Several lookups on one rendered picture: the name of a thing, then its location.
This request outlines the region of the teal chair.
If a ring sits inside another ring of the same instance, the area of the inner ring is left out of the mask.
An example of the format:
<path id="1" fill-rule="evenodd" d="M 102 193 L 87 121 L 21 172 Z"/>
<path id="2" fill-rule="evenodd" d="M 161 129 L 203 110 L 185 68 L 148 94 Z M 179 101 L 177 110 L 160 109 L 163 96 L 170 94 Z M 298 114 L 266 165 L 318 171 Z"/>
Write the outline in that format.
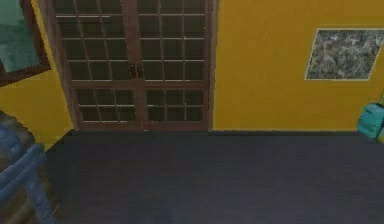
<path id="1" fill-rule="evenodd" d="M 378 102 L 363 107 L 356 128 L 371 140 L 379 140 L 384 135 L 384 94 Z"/>

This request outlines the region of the brown glazed double door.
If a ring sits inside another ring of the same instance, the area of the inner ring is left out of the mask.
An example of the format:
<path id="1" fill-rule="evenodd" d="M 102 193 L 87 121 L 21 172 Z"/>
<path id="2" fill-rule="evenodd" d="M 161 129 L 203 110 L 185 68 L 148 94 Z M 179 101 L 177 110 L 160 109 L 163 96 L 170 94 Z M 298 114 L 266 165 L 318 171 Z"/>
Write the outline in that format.
<path id="1" fill-rule="evenodd" d="M 77 129 L 208 130 L 213 0 L 38 3 Z"/>

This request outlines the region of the brown framed window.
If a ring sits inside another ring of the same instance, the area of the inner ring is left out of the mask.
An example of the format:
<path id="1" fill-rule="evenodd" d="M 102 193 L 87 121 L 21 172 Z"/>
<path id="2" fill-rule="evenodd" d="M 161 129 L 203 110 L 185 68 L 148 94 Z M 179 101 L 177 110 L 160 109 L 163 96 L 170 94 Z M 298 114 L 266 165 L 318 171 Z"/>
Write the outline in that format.
<path id="1" fill-rule="evenodd" d="M 0 88 L 50 69 L 32 0 L 0 0 Z"/>

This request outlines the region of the grey framed wall picture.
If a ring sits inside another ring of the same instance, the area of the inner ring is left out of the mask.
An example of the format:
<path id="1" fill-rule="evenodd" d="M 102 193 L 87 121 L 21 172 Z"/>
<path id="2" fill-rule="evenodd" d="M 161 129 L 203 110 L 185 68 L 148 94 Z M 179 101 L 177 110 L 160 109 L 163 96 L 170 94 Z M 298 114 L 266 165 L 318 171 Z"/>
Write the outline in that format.
<path id="1" fill-rule="evenodd" d="M 318 28 L 304 79 L 369 81 L 383 48 L 384 28 Z"/>

